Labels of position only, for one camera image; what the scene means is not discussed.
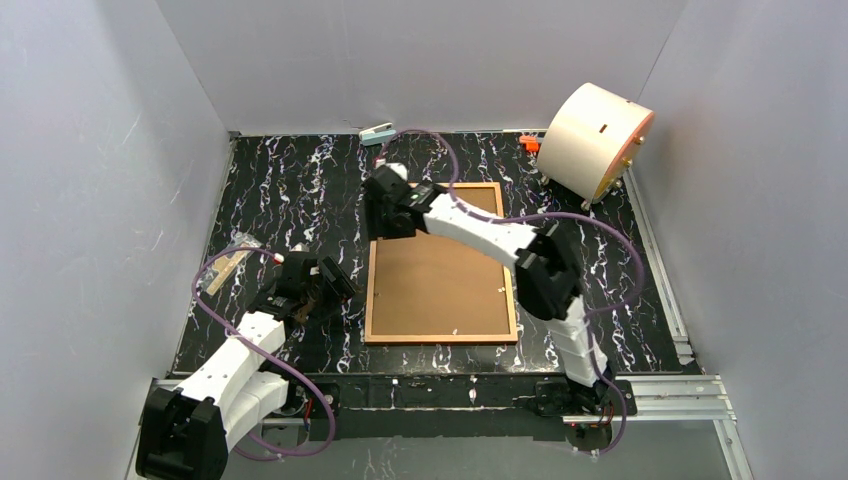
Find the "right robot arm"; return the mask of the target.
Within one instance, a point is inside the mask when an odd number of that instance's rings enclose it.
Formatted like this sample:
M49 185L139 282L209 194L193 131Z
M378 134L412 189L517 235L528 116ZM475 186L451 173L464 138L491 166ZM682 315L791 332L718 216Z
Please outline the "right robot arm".
M411 185L406 169L385 163L364 180L366 231L372 240L419 233L461 243L506 267L520 307L546 328L566 376L562 394L538 394L540 416L598 413L602 423L626 417L627 396L591 330L581 269L558 223L511 222L457 197L452 186Z

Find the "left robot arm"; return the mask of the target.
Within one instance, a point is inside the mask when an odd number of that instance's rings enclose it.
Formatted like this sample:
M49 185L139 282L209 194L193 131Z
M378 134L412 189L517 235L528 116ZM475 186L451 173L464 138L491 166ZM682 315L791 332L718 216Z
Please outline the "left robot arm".
M322 444L335 439L333 404L317 384L275 357L286 327L314 310L339 308L355 295L350 276L332 258L307 251L284 254L256 248L279 265L236 324L204 302L196 304L220 323L228 336L193 374L174 388L158 387L141 415L135 472L144 479L219 479L230 453L244 436L286 405L291 389L306 390L308 407L321 405L329 421Z

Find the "teal white small device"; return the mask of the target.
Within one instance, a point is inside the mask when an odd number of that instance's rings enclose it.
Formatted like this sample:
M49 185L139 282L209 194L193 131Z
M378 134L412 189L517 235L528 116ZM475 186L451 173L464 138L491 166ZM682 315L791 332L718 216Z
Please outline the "teal white small device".
M358 132L360 143L365 147L383 145L388 142L397 130L391 122L382 123Z

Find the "small plastic bag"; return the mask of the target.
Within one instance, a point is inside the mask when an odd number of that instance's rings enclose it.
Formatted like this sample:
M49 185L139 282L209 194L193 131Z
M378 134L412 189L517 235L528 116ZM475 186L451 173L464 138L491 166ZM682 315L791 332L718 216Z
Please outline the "small plastic bag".
M235 247L261 248L262 244L248 233L236 232L226 246L226 250ZM217 258L205 270L199 280L198 285L201 291L210 296L216 295L236 270L243 266L247 258L252 254L252 250L239 250Z

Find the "orange clip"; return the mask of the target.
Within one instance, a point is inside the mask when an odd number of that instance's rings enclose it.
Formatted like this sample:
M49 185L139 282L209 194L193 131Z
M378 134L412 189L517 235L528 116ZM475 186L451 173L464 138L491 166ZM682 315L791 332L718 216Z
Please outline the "orange clip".
M519 144L529 153L537 153L540 150L542 138L534 135L521 135Z

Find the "white orange cylinder box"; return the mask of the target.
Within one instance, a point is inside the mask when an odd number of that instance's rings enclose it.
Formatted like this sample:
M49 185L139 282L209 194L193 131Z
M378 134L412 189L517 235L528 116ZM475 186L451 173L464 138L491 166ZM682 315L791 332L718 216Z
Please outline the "white orange cylinder box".
M581 197L588 210L622 186L654 120L653 110L587 82L553 118L536 168Z

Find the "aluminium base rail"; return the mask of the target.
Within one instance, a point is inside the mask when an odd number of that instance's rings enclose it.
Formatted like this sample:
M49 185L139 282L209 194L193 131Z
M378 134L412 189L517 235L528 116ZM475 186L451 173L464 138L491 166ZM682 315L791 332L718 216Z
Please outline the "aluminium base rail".
M528 437L581 452L622 440L640 422L711 422L734 479L752 472L736 415L717 375L624 375L590 389L562 373L314 374L336 418L338 440Z

